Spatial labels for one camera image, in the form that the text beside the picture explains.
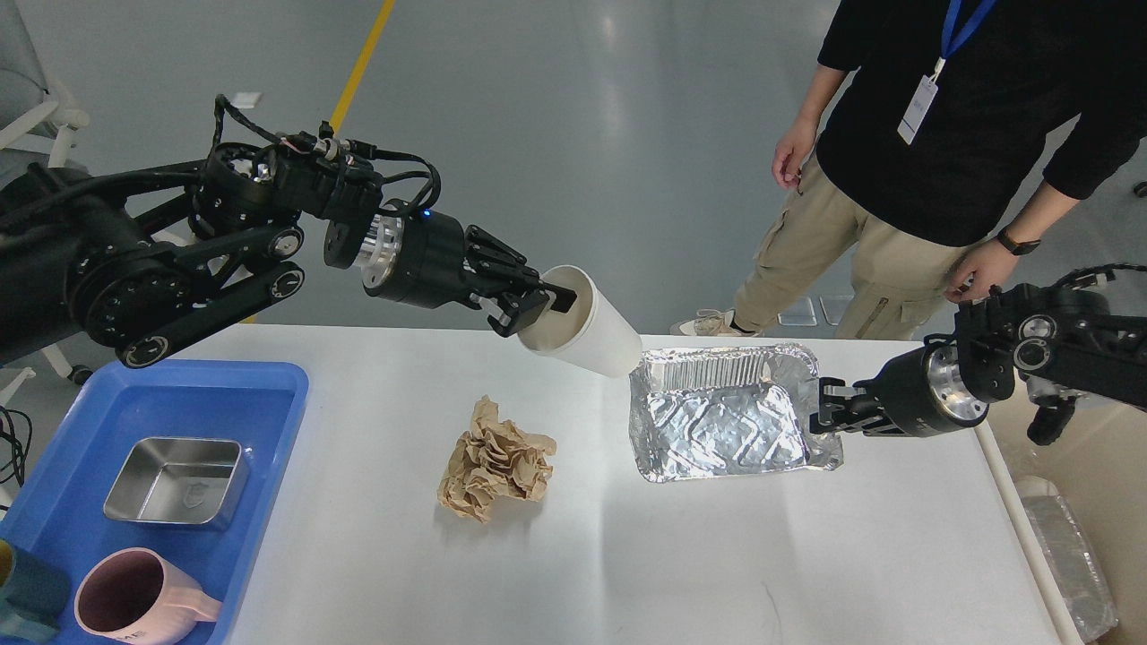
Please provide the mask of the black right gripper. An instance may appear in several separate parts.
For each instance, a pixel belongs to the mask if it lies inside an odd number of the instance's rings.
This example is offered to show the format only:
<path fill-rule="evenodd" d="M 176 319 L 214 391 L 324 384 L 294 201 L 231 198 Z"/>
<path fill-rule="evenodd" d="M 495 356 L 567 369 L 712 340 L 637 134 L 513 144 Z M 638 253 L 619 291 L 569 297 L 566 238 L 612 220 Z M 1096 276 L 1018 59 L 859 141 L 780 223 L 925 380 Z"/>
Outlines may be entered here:
<path fill-rule="evenodd" d="M 926 438 L 972 428 L 986 420 L 988 403 L 966 384 L 955 345 L 924 345 L 885 363 L 874 379 L 845 383 L 840 376 L 819 376 L 820 404 L 880 401 L 881 407 L 820 407 L 810 417 L 811 435 L 855 433 Z"/>

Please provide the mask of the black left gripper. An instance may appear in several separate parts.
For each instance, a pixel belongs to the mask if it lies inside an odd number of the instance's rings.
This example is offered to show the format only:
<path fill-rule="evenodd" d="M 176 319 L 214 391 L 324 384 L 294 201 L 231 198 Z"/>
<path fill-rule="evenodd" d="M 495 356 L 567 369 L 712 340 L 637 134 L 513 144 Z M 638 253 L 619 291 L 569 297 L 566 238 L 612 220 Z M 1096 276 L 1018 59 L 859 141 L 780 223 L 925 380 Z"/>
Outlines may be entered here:
<path fill-rule="evenodd" d="M 477 225 L 435 210 L 383 208 L 358 252 L 369 297 L 437 309 L 458 302 L 487 314 L 496 334 L 525 331 L 548 310 L 568 314 L 577 294 L 549 283 L 516 252 Z"/>

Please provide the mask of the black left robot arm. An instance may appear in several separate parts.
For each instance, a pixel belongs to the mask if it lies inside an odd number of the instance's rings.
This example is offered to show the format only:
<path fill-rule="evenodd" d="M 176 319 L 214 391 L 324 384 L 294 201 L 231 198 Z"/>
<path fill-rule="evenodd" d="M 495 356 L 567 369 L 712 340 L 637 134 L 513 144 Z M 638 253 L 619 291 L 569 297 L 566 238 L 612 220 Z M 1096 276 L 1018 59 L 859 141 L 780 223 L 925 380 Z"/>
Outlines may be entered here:
<path fill-rule="evenodd" d="M 130 368 L 184 351 L 305 281 L 301 217 L 327 225 L 323 262 L 405 305 L 487 311 L 508 339 L 574 289 L 524 254 L 437 212 L 440 174 L 409 151 L 318 133 L 272 133 L 214 99 L 204 160 L 91 176 L 29 164 L 3 186 L 3 363 L 77 333 Z"/>

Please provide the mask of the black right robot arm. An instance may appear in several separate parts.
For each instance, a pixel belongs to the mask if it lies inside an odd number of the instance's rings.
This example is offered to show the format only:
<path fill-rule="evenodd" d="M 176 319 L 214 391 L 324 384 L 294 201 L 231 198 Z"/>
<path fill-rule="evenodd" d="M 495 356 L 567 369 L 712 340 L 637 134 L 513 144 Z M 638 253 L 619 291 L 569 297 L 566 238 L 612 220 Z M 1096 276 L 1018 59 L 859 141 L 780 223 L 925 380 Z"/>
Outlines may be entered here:
<path fill-rule="evenodd" d="M 876 376 L 846 384 L 821 376 L 819 407 L 807 419 L 816 435 L 933 437 L 986 421 L 991 404 L 1027 384 L 1037 412 L 1027 435 L 1054 443 L 1079 401 L 1121 401 L 1144 409 L 1144 317 L 1111 314 L 1099 287 L 1136 262 L 1068 272 L 1048 287 L 991 287 L 988 297 L 958 306 L 954 328 L 929 334 L 914 350 L 885 362 Z"/>

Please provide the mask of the person left hand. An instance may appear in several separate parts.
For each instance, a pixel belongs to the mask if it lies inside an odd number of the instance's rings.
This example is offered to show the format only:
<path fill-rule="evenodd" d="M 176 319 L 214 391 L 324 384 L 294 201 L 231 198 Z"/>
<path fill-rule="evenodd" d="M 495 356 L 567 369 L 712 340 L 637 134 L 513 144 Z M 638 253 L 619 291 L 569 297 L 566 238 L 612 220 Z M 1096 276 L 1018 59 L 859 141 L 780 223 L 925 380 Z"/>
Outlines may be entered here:
<path fill-rule="evenodd" d="M 990 295 L 991 287 L 1002 286 L 1012 277 L 1021 256 L 1009 252 L 999 241 L 984 241 L 963 254 L 949 286 L 944 298 L 958 305 L 963 302 L 978 302 Z"/>

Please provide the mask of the person right hand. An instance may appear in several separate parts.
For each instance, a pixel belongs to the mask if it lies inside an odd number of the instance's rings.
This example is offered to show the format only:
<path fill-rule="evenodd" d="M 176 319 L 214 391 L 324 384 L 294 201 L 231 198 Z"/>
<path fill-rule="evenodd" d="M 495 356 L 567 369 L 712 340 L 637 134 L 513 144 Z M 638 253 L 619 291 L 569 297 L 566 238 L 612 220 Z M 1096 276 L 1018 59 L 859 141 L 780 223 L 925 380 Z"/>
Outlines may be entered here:
<path fill-rule="evenodd" d="M 814 150 L 819 119 L 798 116 L 774 148 L 771 164 L 772 178 L 779 187 L 794 189 L 799 185 L 799 169 Z"/>

